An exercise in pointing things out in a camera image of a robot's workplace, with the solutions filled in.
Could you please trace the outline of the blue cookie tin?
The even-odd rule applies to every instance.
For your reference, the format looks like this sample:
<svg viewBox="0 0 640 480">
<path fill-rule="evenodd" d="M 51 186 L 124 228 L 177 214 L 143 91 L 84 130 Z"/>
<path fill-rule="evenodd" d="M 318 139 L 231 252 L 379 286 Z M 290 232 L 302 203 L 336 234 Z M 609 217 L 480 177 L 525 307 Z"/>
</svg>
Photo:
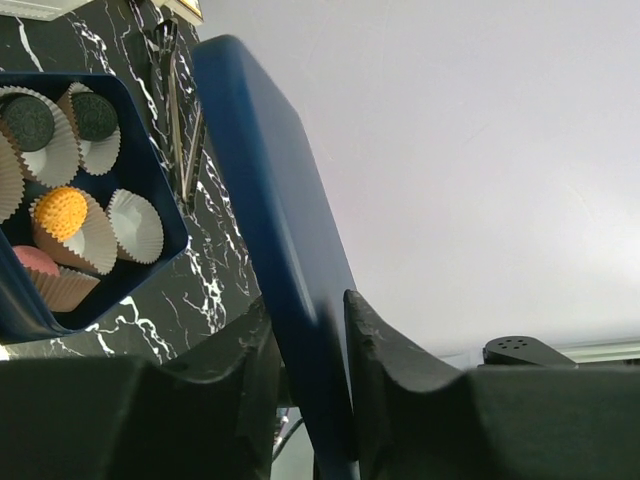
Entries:
<svg viewBox="0 0 640 480">
<path fill-rule="evenodd" d="M 119 78 L 97 73 L 4 72 L 4 87 L 25 87 L 51 100 L 59 99 L 73 82 L 104 96 L 115 107 L 123 133 L 114 167 L 102 176 L 82 172 L 72 184 L 107 205 L 114 192 L 125 189 L 148 200 L 159 214 L 164 243 L 159 259 L 142 265 L 118 260 L 78 307 L 53 313 L 14 255 L 13 245 L 32 244 L 27 207 L 21 207 L 1 228 L 1 340 L 15 344 L 68 336 L 82 331 L 112 310 L 122 299 L 170 264 L 187 246 L 188 232 L 160 158 L 151 145 L 137 105 Z"/>
</svg>

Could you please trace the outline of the white paper cup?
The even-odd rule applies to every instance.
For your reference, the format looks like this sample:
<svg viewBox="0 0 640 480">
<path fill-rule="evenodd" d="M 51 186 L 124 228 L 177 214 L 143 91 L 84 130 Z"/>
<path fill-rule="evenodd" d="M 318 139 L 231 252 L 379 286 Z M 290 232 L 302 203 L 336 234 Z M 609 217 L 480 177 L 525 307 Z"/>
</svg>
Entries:
<svg viewBox="0 0 640 480">
<path fill-rule="evenodd" d="M 52 312 L 68 313 L 99 285 L 100 279 L 65 267 L 51 275 L 26 267 L 27 274 Z"/>
<path fill-rule="evenodd" d="M 76 176 L 80 148 L 70 120 L 43 94 L 19 86 L 1 89 L 1 188 L 27 180 L 63 186 Z"/>
<path fill-rule="evenodd" d="M 29 205 L 33 240 L 57 263 L 106 275 L 115 266 L 117 242 L 105 211 L 91 195 L 78 190 L 88 203 L 88 215 L 81 229 L 70 239 L 58 241 L 41 228 L 34 220 L 33 210 L 45 193 Z"/>
<path fill-rule="evenodd" d="M 102 176 L 108 173 L 115 165 L 121 146 L 121 132 L 119 127 L 107 139 L 91 142 L 79 137 L 76 120 L 71 103 L 71 95 L 79 92 L 94 92 L 80 82 L 73 82 L 66 92 L 59 98 L 57 105 L 63 110 L 71 123 L 76 143 L 80 149 L 80 165 L 90 175 Z"/>
<path fill-rule="evenodd" d="M 21 157 L 13 144 L 1 134 L 0 222 L 8 220 L 20 207 L 24 196 Z"/>
<path fill-rule="evenodd" d="M 117 242 L 119 259 L 150 265 L 164 247 L 160 216 L 144 197 L 126 189 L 117 189 L 106 210 Z"/>
</svg>

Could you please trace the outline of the black sandwich cookie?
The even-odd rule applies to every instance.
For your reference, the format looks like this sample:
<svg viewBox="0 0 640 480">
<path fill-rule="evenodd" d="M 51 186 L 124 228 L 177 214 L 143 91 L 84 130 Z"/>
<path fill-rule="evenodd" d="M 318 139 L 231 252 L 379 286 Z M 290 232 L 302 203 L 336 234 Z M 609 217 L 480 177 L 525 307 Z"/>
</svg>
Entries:
<svg viewBox="0 0 640 480">
<path fill-rule="evenodd" d="M 32 95 L 14 93 L 1 98 L 1 120 L 23 152 L 47 146 L 55 131 L 49 107 Z"/>
<path fill-rule="evenodd" d="M 103 141 L 118 127 L 117 112 L 103 96 L 94 92 L 74 93 L 71 103 L 81 139 Z"/>
</svg>

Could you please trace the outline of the orange round cookie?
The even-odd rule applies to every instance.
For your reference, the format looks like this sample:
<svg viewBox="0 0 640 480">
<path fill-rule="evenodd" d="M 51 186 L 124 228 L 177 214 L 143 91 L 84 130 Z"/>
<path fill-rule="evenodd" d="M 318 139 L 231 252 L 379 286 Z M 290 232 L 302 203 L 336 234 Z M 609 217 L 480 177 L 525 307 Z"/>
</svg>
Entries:
<svg viewBox="0 0 640 480">
<path fill-rule="evenodd" d="M 73 187 L 58 187 L 42 196 L 34 206 L 35 222 L 58 241 L 73 237 L 88 215 L 83 193 Z"/>
</svg>

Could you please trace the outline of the white file organizer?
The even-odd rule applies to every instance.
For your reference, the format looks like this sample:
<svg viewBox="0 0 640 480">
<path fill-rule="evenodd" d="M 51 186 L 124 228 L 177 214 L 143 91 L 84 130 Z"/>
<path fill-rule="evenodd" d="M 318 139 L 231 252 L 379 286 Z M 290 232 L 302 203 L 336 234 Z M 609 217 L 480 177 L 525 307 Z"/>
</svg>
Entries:
<svg viewBox="0 0 640 480">
<path fill-rule="evenodd" d="M 91 0 L 0 0 L 0 13 L 2 16 L 49 22 L 90 2 Z"/>
</svg>

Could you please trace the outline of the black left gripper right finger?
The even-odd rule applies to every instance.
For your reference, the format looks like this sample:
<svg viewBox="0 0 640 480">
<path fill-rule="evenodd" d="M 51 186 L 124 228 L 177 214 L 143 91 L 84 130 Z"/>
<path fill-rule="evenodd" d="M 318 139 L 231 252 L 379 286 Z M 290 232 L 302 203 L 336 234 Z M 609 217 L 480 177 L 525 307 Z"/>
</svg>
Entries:
<svg viewBox="0 0 640 480">
<path fill-rule="evenodd" d="M 459 370 L 344 295 L 364 479 L 635 479 L 631 366 Z"/>
</svg>

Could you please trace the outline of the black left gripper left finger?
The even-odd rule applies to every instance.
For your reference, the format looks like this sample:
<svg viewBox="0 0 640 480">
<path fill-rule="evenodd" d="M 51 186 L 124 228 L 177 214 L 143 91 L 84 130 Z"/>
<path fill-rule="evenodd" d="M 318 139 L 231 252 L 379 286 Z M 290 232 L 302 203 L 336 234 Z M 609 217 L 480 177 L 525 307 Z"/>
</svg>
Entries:
<svg viewBox="0 0 640 480">
<path fill-rule="evenodd" d="M 266 479 L 280 353 L 262 300 L 174 360 L 1 365 L 5 479 Z"/>
</svg>

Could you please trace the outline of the pink round cookie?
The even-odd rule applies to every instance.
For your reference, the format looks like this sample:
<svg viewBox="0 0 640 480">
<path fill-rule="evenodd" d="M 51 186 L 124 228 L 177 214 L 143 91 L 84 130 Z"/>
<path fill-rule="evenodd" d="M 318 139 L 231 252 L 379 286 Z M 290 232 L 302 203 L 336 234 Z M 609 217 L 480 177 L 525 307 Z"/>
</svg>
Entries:
<svg viewBox="0 0 640 480">
<path fill-rule="evenodd" d="M 59 267 L 54 260 L 36 247 L 17 245 L 13 247 L 13 252 L 25 268 L 47 275 L 60 275 Z"/>
</svg>

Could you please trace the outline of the blue tin lid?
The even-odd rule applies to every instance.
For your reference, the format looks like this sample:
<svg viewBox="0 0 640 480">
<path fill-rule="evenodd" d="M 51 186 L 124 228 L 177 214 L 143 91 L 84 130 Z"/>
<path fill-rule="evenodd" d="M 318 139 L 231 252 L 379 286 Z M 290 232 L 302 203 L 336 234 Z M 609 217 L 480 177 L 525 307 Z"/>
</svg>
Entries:
<svg viewBox="0 0 640 480">
<path fill-rule="evenodd" d="M 355 286 L 298 112 L 238 38 L 192 53 L 236 223 L 325 479 L 356 477 L 344 293 Z"/>
</svg>

